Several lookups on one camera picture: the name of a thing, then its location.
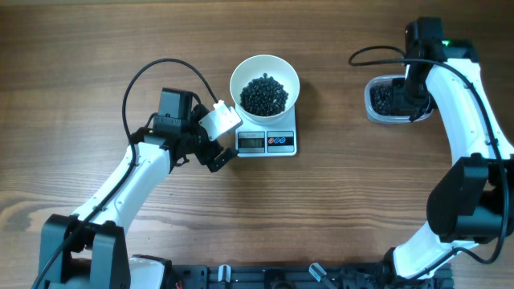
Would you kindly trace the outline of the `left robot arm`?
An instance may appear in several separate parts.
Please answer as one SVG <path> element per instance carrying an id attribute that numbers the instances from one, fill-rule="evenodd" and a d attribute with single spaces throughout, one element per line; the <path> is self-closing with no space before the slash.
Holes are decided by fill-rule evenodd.
<path id="1" fill-rule="evenodd" d="M 242 120 L 223 101 L 193 105 L 193 92 L 165 88 L 146 126 L 128 137 L 122 162 L 69 216 L 43 225 L 35 288 L 179 288 L 168 259 L 129 256 L 125 235 L 155 187 L 194 154 L 211 172 L 237 154 L 218 137 Z"/>

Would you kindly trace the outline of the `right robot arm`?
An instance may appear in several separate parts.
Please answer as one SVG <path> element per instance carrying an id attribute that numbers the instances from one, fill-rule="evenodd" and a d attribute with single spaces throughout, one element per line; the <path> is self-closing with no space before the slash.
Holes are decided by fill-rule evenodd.
<path id="1" fill-rule="evenodd" d="M 481 67 L 467 40 L 446 39 L 440 18 L 406 26 L 406 86 L 440 112 L 452 166 L 430 193 L 426 222 L 394 248 L 395 275 L 428 279 L 459 253 L 496 261 L 513 232 L 513 146 L 501 131 L 483 89 Z"/>

